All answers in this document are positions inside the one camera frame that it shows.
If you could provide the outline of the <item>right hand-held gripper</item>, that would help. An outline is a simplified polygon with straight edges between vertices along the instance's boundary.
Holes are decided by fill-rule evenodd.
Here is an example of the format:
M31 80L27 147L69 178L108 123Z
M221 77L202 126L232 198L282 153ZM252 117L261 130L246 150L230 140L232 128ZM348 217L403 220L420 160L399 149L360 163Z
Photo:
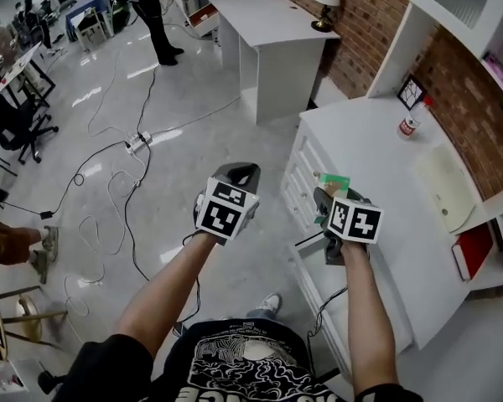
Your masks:
M345 198L332 196L323 188L314 189L317 206L315 223L322 229L327 242L324 258L327 265L344 265L340 251L346 241L359 243L364 251L377 242L384 211L352 188Z

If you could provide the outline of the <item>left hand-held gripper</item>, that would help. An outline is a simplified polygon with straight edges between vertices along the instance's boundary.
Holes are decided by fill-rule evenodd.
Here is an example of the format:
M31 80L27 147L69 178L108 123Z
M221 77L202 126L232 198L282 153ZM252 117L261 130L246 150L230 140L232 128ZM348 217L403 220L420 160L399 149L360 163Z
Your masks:
M196 231L214 235L219 245L235 239L259 206L260 176L261 169L251 162L219 167L194 201Z

